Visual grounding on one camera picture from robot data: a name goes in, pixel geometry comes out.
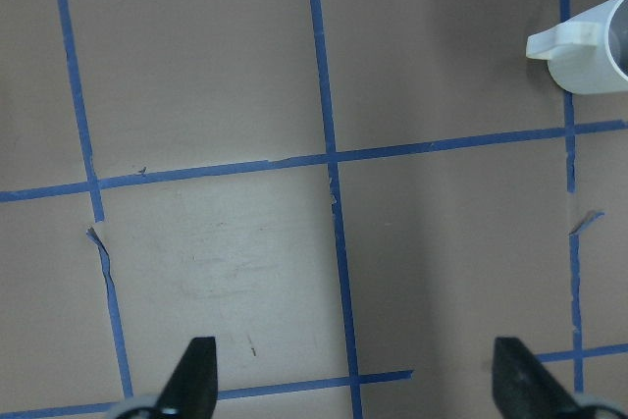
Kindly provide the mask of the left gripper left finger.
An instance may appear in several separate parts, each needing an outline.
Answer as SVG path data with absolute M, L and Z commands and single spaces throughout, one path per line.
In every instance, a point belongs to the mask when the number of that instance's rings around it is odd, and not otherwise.
M 157 417 L 210 419 L 217 401 L 216 339 L 194 338 L 156 400 Z

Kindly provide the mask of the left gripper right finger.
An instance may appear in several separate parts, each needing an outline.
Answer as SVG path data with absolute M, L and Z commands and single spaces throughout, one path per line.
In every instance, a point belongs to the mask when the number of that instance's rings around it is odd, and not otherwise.
M 493 400 L 508 419 L 568 418 L 579 411 L 574 397 L 516 337 L 495 338 Z

